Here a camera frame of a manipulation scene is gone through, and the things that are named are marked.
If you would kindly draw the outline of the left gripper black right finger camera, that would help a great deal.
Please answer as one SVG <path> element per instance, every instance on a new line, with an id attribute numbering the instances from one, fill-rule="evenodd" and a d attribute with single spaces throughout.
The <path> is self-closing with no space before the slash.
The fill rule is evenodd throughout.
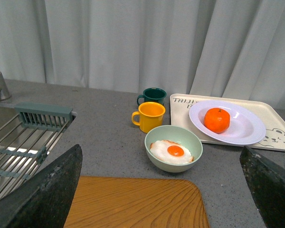
<path id="1" fill-rule="evenodd" d="M 266 227 L 285 228 L 285 169 L 248 146 L 239 160 Z"/>

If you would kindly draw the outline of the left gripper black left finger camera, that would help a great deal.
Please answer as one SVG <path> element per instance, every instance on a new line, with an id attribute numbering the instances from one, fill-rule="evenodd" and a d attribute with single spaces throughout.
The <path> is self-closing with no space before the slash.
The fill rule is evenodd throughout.
<path id="1" fill-rule="evenodd" d="M 82 150 L 74 145 L 48 166 L 0 199 L 0 228 L 62 228 L 82 168 Z"/>

